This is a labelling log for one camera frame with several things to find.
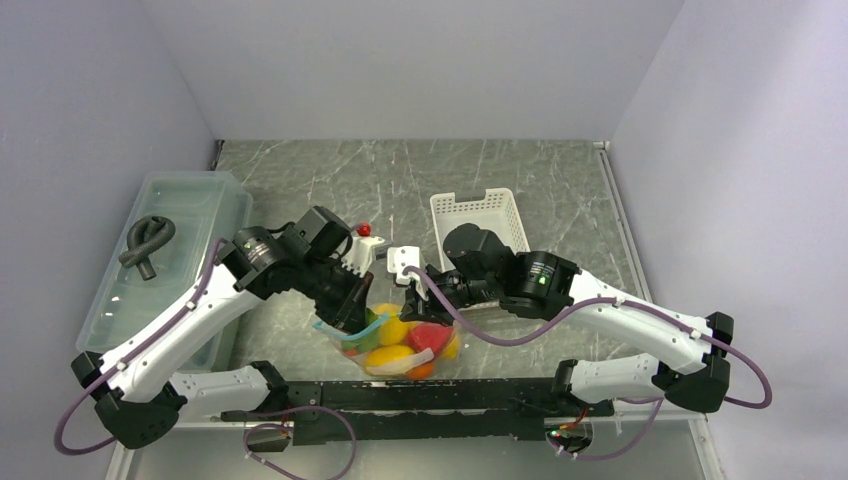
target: orange wire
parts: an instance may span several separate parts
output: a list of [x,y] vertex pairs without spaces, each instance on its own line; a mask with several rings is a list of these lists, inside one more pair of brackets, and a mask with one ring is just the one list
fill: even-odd
[[580,412],[580,416],[577,417],[577,420],[575,420],[571,423],[564,423],[564,424],[559,426],[559,429],[560,430],[569,430],[571,428],[576,427],[580,422],[583,421],[584,418],[586,418],[586,414],[588,414],[588,413],[589,413],[589,407],[586,407],[586,408],[583,409],[582,412]]

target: tabletop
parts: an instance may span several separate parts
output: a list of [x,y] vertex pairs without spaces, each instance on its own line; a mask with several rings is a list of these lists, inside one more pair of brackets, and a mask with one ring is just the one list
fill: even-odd
[[[227,141],[217,170],[229,171],[253,195],[251,224],[296,221],[313,205],[330,208],[395,246],[421,247],[439,265],[430,196],[506,187],[515,195],[530,248],[577,263],[636,294],[610,192],[592,142],[531,140]],[[385,260],[371,267],[369,305],[402,303]],[[467,318],[492,335],[515,338],[542,321],[500,309]],[[269,360],[287,380],[369,378],[312,324],[314,304],[296,292],[268,299],[240,320],[231,367]],[[565,322],[518,347],[489,345],[460,331],[461,353],[433,378],[553,376],[561,360],[604,360],[637,352],[622,342]]]

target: gray wall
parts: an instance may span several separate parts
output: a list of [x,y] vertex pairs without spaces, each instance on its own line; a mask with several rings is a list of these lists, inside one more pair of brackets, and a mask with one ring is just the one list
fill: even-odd
[[[74,341],[144,175],[203,169],[214,141],[135,0],[0,9],[0,477],[103,478],[52,429],[79,394]],[[67,440],[100,440],[86,403]]]
[[841,0],[687,2],[613,136],[656,298],[733,315],[774,384],[710,418],[729,478],[848,478],[846,46]]
[[683,3],[143,1],[226,139],[609,139]]

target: bag of fruit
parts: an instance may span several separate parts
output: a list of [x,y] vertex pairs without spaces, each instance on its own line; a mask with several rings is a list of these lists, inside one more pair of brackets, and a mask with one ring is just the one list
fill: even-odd
[[324,333],[345,357],[375,377],[404,377],[423,380],[433,375],[437,364],[459,356],[459,334],[453,327],[427,322],[402,322],[401,306],[391,303],[368,309],[368,327],[348,334],[318,322]]

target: clear plastic container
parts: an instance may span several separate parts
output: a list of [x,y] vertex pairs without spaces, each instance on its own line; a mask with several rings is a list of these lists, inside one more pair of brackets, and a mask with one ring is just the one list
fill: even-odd
[[[253,199],[228,172],[153,172],[139,190],[112,260],[97,290],[77,349],[106,352],[138,333],[180,297],[197,278],[212,239],[231,238],[250,218]],[[130,226],[148,215],[170,218],[176,234],[150,255],[156,277],[142,281],[136,268],[123,268]],[[238,321],[203,345],[180,371],[226,368]]]
[[384,303],[368,311],[368,327],[356,334],[324,322],[313,327],[327,336],[342,355],[375,377],[424,380],[439,363],[459,355],[459,333],[453,327],[425,322],[401,322],[400,305]]

